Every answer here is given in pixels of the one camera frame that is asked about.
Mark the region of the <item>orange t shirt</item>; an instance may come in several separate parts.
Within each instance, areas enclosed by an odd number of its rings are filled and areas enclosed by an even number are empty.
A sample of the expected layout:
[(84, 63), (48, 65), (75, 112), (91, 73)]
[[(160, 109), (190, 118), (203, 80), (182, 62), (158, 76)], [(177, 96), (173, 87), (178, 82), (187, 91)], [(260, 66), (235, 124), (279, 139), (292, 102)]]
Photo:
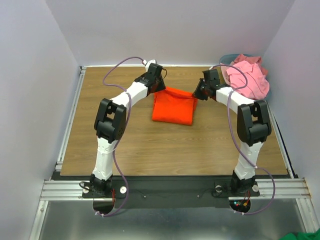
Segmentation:
[(198, 99), (191, 92), (166, 87), (155, 92), (153, 96), (153, 121), (186, 126), (193, 124)]

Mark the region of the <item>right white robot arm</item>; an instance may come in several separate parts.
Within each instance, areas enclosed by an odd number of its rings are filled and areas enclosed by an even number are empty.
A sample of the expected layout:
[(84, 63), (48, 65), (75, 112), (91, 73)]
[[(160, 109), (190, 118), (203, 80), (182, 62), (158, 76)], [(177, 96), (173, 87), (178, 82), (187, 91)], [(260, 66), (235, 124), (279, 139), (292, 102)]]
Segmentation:
[(230, 110), (236, 113), (236, 132), (240, 145), (235, 147), (239, 157), (230, 184), (223, 190), (235, 195), (250, 191), (255, 185), (260, 150), (272, 132), (267, 103), (247, 98), (230, 86), (221, 84), (216, 69), (203, 71), (203, 78), (199, 80), (193, 96), (198, 100), (211, 98), (225, 105), (228, 117)]

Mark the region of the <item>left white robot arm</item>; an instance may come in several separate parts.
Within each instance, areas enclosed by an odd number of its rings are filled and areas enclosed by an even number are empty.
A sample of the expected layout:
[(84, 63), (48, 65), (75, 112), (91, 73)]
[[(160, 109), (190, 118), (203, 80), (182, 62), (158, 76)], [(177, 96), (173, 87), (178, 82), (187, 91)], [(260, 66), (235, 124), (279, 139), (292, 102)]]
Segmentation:
[(97, 155), (95, 166), (90, 176), (90, 190), (100, 197), (111, 193), (114, 153), (125, 133), (131, 108), (150, 94), (166, 88), (162, 77), (164, 68), (156, 60), (145, 64), (145, 73), (137, 77), (122, 93), (100, 101), (94, 129), (97, 136)]

